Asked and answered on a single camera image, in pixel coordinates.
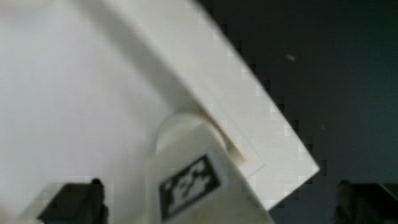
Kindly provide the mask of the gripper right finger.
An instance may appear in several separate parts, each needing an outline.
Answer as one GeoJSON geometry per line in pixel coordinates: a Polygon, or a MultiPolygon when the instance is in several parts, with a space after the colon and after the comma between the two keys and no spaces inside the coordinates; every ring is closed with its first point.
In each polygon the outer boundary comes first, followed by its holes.
{"type": "Polygon", "coordinates": [[[332,224],[398,224],[398,183],[340,182],[332,224]]]}

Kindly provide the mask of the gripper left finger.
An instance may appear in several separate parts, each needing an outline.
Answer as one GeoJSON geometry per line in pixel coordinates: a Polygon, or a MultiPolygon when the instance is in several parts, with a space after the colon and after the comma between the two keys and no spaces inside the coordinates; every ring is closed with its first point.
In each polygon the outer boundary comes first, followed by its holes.
{"type": "Polygon", "coordinates": [[[109,224],[105,185],[98,178],[62,186],[38,220],[43,224],[109,224]]]}

